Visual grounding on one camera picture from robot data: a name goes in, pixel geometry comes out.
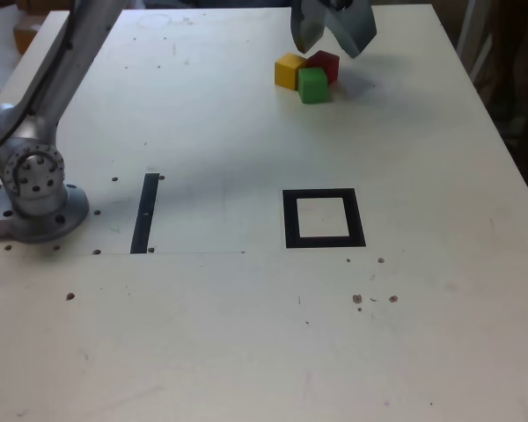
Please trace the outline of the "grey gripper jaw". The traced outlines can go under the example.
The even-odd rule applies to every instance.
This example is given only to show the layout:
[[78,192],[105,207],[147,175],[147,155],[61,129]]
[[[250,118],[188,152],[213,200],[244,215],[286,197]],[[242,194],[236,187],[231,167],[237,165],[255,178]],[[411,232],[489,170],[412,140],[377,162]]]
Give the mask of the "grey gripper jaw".
[[342,50],[356,58],[377,35],[376,22],[370,1],[330,1],[326,27]]
[[327,4],[320,0],[295,0],[291,5],[290,30],[297,50],[307,53],[322,37]]

